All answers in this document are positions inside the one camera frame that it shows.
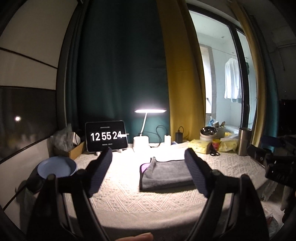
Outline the person's hand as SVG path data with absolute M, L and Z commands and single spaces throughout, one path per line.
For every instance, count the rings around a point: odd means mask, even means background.
M 122 237 L 118 238 L 115 241 L 153 241 L 154 236 L 151 232 L 142 233 L 136 236 Z

